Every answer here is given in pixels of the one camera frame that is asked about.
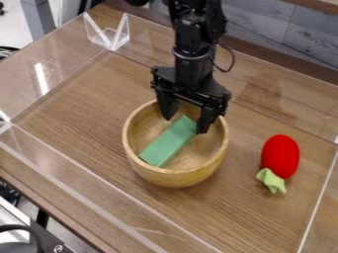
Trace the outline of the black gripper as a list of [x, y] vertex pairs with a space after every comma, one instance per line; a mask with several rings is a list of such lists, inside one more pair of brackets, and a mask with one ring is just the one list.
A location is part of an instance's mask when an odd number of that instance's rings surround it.
[[225, 114], [230, 92], [213, 79], [214, 49], [200, 54], [174, 48], [173, 66], [153, 66], [150, 73], [160, 112], [168, 121], [177, 111], [178, 101], [200, 108], [196, 133], [208, 132], [216, 118]]

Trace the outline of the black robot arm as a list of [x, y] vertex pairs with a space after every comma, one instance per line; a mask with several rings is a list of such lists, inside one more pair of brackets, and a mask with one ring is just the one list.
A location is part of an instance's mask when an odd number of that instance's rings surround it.
[[220, 0], [168, 0], [173, 28], [173, 67], [150, 70], [157, 103], [169, 120], [178, 101], [200, 108], [196, 133], [206, 133], [218, 116], [225, 115], [230, 92], [213, 79], [214, 49], [225, 32], [226, 19]]

